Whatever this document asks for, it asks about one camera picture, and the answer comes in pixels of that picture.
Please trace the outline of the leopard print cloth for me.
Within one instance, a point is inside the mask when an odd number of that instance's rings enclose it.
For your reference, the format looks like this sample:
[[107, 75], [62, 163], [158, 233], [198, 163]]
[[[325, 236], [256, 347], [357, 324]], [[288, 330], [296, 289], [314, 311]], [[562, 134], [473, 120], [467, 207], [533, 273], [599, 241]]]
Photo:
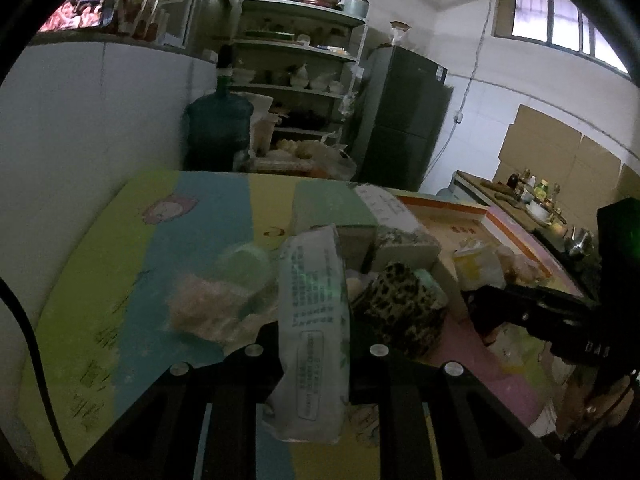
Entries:
[[412, 360], [436, 350], [447, 314], [436, 294], [400, 262], [388, 264], [352, 305], [352, 316], [372, 341]]

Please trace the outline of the white plush bunny toy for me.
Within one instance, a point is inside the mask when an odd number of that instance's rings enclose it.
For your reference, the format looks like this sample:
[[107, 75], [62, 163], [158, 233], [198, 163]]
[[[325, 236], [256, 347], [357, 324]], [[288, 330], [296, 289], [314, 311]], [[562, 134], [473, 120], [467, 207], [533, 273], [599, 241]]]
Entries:
[[501, 245], [495, 253], [508, 284], [535, 287], [546, 278], [538, 263], [524, 255], [516, 254], [509, 247]]

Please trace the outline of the kitchen counter with board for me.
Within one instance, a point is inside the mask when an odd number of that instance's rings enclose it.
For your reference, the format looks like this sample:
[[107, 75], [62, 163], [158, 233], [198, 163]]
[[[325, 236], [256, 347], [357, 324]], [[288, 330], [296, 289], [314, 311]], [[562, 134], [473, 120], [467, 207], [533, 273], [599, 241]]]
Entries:
[[480, 177], [475, 177], [472, 174], [467, 174], [464, 171], [455, 171], [448, 186], [451, 195], [459, 202], [478, 203], [483, 206], [501, 209], [525, 231], [539, 240], [552, 253], [553, 257], [562, 261], [565, 259], [583, 261], [596, 266], [601, 263], [595, 240], [590, 242], [585, 252], [570, 256], [567, 252], [566, 243], [568, 242], [568, 236], [572, 232], [571, 226], [565, 235], [556, 235], [551, 226], [544, 226], [541, 222], [535, 220], [522, 203], [517, 202], [506, 193], [501, 193], [497, 188], [498, 185]]

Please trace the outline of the white bowl on counter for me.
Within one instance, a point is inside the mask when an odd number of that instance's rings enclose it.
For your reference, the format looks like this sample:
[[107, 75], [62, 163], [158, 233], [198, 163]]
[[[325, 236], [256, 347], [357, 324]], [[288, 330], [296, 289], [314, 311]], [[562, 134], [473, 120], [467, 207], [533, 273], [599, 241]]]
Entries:
[[546, 208], [541, 206], [541, 204], [538, 204], [537, 202], [532, 200], [526, 205], [525, 209], [529, 217], [539, 224], [542, 224], [544, 226], [545, 224], [549, 223], [551, 214]]

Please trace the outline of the white printed carton box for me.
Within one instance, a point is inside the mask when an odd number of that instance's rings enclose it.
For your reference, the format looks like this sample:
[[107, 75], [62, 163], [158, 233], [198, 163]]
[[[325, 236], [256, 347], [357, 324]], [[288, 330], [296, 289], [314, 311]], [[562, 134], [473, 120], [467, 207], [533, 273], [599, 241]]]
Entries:
[[390, 263], [412, 270], [430, 270], [442, 246], [396, 196], [377, 186], [358, 184], [354, 191], [376, 221], [371, 270], [381, 272]]

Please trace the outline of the green topped box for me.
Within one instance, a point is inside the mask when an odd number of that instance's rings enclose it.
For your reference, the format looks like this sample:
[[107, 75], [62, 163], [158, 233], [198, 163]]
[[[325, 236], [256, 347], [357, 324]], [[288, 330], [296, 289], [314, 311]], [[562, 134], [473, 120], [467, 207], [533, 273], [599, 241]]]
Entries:
[[306, 179], [296, 183], [291, 233], [299, 234], [334, 224], [347, 269], [372, 269], [376, 222], [355, 192], [352, 182]]

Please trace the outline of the blue water jug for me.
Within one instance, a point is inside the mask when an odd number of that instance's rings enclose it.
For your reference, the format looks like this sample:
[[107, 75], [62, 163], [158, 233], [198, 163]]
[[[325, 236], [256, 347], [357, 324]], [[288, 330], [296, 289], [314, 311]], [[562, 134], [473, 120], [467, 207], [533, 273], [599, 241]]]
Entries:
[[230, 91], [233, 62], [233, 48], [224, 44], [218, 52], [214, 92], [186, 107], [184, 171], [233, 172], [248, 159], [254, 106]]

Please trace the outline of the yellowish plastic bag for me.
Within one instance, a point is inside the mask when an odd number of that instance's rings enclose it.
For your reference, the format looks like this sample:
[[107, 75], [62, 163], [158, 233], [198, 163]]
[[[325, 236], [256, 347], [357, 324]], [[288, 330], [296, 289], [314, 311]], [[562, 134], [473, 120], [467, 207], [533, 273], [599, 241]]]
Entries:
[[319, 140], [293, 141], [282, 139], [267, 158], [284, 162], [309, 162], [314, 170], [332, 179], [349, 181], [357, 171], [356, 162], [344, 151], [341, 144], [326, 144]]

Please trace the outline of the barred outer window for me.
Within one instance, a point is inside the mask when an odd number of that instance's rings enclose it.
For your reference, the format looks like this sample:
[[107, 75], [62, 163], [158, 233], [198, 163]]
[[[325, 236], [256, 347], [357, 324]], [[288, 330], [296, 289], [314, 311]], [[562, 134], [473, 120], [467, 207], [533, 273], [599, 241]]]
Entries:
[[608, 40], [570, 0], [498, 0], [494, 35], [574, 53], [628, 74]]

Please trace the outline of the glass jar on fridge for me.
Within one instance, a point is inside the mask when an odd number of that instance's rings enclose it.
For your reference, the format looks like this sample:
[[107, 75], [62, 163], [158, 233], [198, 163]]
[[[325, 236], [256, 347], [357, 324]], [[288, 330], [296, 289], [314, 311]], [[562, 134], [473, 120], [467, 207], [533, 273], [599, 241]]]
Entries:
[[411, 26], [405, 22], [390, 22], [390, 45], [401, 47], [408, 41], [408, 33]]

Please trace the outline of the grey metal shelf rack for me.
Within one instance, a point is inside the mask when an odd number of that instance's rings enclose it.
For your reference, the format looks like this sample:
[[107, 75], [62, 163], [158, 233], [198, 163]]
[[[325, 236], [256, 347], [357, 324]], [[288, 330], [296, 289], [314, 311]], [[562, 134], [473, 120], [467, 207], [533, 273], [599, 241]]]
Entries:
[[369, 23], [337, 2], [240, 0], [232, 88], [272, 99], [274, 138], [341, 139], [354, 107]]

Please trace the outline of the light green pot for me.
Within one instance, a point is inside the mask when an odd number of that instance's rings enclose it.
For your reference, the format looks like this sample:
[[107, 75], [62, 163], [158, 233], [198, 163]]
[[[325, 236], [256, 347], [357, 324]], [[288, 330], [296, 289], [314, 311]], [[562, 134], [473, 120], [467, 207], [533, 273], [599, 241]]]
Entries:
[[364, 20], [368, 16], [369, 6], [369, 0], [344, 0], [343, 11], [354, 18]]

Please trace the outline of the phone with lit screen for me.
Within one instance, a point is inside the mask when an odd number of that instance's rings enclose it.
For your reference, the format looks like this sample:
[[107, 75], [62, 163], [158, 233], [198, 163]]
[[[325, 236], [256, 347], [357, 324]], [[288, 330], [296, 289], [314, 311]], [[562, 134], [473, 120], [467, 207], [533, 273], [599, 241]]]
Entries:
[[102, 28], [114, 16], [115, 0], [65, 0], [38, 32], [62, 32], [63, 30]]

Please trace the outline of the grey framed interior window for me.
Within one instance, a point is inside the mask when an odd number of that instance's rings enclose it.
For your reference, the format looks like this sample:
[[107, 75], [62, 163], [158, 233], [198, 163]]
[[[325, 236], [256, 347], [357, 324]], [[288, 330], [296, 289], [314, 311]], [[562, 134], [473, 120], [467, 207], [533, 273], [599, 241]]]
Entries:
[[138, 38], [131, 37], [131, 0], [126, 6], [122, 32], [112, 32], [111, 24], [104, 32], [119, 38], [156, 44], [171, 49], [185, 50], [201, 55], [216, 50], [229, 37], [229, 24], [234, 0], [162, 0], [157, 36], [153, 42], [146, 40], [146, 30], [151, 17], [151, 0], [148, 0], [139, 25]]

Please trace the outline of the brown cardboard wall sheet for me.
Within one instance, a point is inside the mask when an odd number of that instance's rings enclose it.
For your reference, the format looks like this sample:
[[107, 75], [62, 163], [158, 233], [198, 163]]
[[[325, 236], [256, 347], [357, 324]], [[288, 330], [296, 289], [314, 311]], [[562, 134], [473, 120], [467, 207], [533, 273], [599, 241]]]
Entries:
[[614, 154], [564, 122], [522, 105], [506, 130], [494, 180], [504, 183], [525, 169], [559, 185], [565, 220], [592, 232], [599, 208], [639, 196], [639, 175]]

